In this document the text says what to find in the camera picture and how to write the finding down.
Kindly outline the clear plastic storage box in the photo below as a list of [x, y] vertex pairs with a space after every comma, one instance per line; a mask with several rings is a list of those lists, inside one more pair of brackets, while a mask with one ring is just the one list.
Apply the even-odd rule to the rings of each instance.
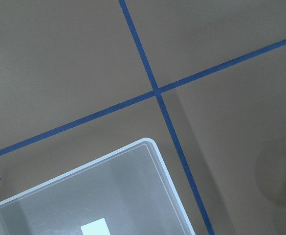
[[0, 202], [0, 235], [193, 235], [154, 140], [142, 138]]

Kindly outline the white label sticker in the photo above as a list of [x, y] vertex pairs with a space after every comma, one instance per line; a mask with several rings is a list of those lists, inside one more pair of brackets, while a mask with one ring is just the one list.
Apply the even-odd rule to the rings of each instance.
[[105, 218], [81, 226], [81, 231], [83, 235], [110, 235]]

